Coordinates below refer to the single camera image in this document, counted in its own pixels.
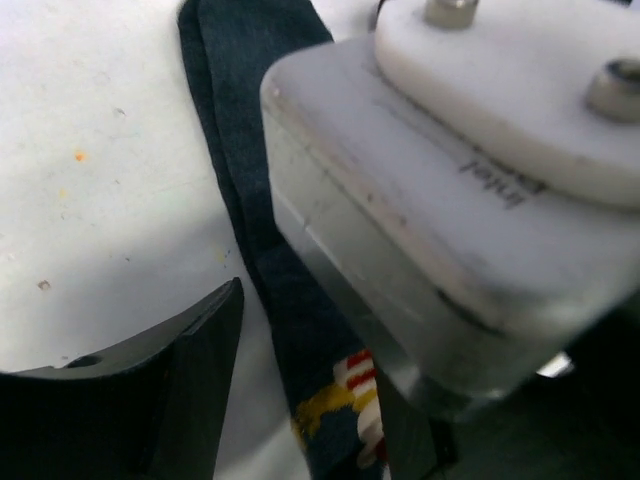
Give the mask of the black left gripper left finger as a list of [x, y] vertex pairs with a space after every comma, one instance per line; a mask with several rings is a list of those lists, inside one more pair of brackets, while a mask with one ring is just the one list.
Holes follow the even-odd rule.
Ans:
[[210, 479], [244, 312], [239, 280], [109, 348], [1, 376], [5, 479]]

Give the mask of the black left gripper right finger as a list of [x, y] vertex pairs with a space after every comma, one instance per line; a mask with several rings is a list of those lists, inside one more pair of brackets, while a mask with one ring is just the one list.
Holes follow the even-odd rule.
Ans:
[[376, 382], [391, 478], [446, 479], [458, 460], [451, 426], [411, 406], [382, 370]]

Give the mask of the navy patterned sock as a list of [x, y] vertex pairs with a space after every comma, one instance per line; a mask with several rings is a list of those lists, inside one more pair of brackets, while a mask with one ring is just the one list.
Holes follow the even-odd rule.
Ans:
[[239, 251], [266, 311], [293, 432], [315, 479], [385, 479], [370, 352], [278, 230], [260, 108], [268, 68], [331, 34], [308, 1], [187, 1], [184, 69]]

